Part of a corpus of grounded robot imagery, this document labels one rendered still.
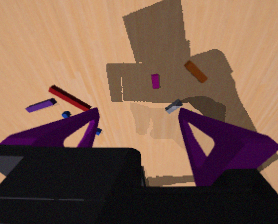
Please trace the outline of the purple rod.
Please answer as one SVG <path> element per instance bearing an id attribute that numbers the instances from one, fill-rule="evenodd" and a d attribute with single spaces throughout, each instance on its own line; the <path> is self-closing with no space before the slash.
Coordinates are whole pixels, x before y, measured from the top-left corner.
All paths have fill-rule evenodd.
<path id="1" fill-rule="evenodd" d="M 28 107 L 25 108 L 25 109 L 26 109 L 29 113 L 31 113 L 31 112 L 34 112 L 34 111 L 37 111 L 37 110 L 40 110 L 40 109 L 43 109 L 43 108 L 52 106 L 52 105 L 54 105 L 55 103 L 57 103 L 57 102 L 55 101 L 55 99 L 54 99 L 54 98 L 51 98 L 51 99 L 48 99 L 48 100 L 45 100 L 45 101 L 42 101 L 42 102 L 39 102 L 39 103 L 30 105 L 30 106 L 28 106 Z"/>

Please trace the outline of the grey rod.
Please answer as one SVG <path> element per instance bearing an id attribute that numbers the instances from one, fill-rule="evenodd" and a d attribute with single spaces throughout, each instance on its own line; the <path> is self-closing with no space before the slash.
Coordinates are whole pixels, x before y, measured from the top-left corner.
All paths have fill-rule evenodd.
<path id="1" fill-rule="evenodd" d="M 168 113 L 168 114 L 170 114 L 170 113 L 172 113 L 173 111 L 175 111 L 176 109 L 178 109 L 179 107 L 181 107 L 183 104 L 182 104 L 182 102 L 179 100 L 179 99 L 177 99 L 176 101 L 174 101 L 173 103 L 171 103 L 169 106 L 167 106 L 166 108 L 165 108 L 165 110 L 166 110 L 166 112 Z"/>

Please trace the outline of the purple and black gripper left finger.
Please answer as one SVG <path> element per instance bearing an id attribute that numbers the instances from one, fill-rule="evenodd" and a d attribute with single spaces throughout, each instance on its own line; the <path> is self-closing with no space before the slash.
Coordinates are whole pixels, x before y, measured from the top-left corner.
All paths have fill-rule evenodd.
<path id="1" fill-rule="evenodd" d="M 89 123 L 77 147 L 92 147 L 99 124 L 98 108 L 47 123 L 5 138 L 0 145 L 31 145 L 32 147 L 64 147 L 64 140 Z"/>

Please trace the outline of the small blue block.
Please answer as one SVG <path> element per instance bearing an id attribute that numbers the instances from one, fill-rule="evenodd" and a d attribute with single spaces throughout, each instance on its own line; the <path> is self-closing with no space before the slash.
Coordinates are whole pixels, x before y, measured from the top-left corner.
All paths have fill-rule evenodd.
<path id="1" fill-rule="evenodd" d="M 69 113 L 69 111 L 65 111 L 61 115 L 63 118 L 67 118 L 67 117 L 70 117 L 71 114 Z"/>
<path id="2" fill-rule="evenodd" d="M 102 129 L 97 128 L 96 135 L 100 135 Z"/>

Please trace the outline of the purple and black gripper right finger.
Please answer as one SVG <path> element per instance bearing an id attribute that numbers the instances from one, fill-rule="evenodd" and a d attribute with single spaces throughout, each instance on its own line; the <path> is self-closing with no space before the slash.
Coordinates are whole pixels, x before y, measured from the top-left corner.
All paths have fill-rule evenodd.
<path id="1" fill-rule="evenodd" d="M 180 108 L 179 125 L 196 186 L 211 186 L 228 169 L 257 169 L 278 151 L 267 135 Z M 214 140 L 208 156 L 189 123 Z"/>

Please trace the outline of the orange rod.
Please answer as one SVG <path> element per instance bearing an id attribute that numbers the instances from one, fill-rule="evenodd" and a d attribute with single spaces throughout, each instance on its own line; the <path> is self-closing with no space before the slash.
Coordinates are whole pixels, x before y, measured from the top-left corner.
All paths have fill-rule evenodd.
<path id="1" fill-rule="evenodd" d="M 188 60 L 185 67 L 203 84 L 208 78 L 193 64 L 192 61 Z"/>

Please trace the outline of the red rod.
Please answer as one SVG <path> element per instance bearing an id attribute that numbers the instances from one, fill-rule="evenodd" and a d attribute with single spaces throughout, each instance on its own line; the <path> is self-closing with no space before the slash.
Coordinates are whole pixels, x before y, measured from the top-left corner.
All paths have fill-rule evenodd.
<path id="1" fill-rule="evenodd" d="M 87 111 L 91 108 L 90 105 L 84 103 L 83 101 L 77 99 L 76 97 L 70 95 L 69 93 L 63 91 L 62 89 L 58 88 L 55 85 L 52 85 L 49 88 L 49 92 L 56 95 L 57 97 L 65 100 L 66 102 L 76 106 L 77 108 L 83 110 L 83 111 Z"/>

